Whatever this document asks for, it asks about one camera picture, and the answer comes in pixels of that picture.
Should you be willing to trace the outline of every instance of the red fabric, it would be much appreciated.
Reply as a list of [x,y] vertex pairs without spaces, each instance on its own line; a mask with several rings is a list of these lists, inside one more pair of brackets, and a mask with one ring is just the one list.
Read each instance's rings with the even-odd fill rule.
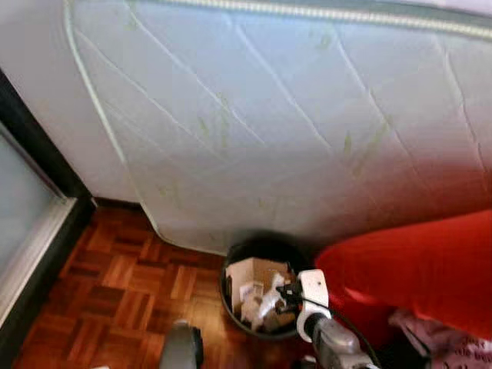
[[394,308],[492,340],[492,211],[377,231],[317,260],[330,304],[380,346]]

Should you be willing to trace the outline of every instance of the black cable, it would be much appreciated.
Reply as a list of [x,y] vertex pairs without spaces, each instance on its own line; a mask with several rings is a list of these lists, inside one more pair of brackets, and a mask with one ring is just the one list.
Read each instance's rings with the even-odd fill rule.
[[361,341],[364,342],[364,344],[366,345],[367,351],[369,351],[369,355],[371,356],[371,359],[374,362],[374,365],[376,365],[377,367],[380,367],[382,369],[381,362],[377,358],[376,352],[372,348],[372,346],[369,343],[369,341],[367,340],[367,338],[362,334],[361,331],[359,331],[355,327],[355,325],[347,317],[345,317],[342,313],[336,311],[335,309],[330,309],[328,306],[320,304],[319,302],[312,301],[308,298],[303,298],[303,297],[299,297],[299,298],[303,301],[310,302],[316,306],[319,306],[320,308],[328,310],[331,314],[333,314],[334,317],[337,317],[338,319],[343,321],[352,331],[354,331],[354,333],[361,339]]

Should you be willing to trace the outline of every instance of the wooden floor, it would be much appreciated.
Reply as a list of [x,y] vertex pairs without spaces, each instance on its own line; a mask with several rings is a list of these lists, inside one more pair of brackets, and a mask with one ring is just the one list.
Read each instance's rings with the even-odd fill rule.
[[136,211],[99,208],[33,324],[17,368],[153,368],[177,319],[201,329],[205,368],[289,368],[311,352],[238,330],[218,293],[222,258],[166,244]]

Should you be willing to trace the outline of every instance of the mattress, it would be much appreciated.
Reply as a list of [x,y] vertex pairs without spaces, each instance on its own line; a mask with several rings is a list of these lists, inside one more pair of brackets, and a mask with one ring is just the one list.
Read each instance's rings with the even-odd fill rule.
[[492,22],[466,10],[74,0],[65,20],[155,230],[223,254],[490,207]]

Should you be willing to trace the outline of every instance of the trash can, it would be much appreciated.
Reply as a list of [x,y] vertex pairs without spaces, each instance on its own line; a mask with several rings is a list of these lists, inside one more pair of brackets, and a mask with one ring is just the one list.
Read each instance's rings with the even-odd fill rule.
[[282,340],[296,335],[295,321],[278,328],[272,333],[263,333],[251,330],[243,324],[232,311],[226,268],[248,258],[260,258],[270,261],[288,263],[289,268],[297,275],[300,271],[313,268],[299,248],[299,243],[293,238],[282,234],[263,232],[234,245],[228,252],[221,270],[221,299],[225,310],[231,319],[243,331],[261,339],[269,341]]

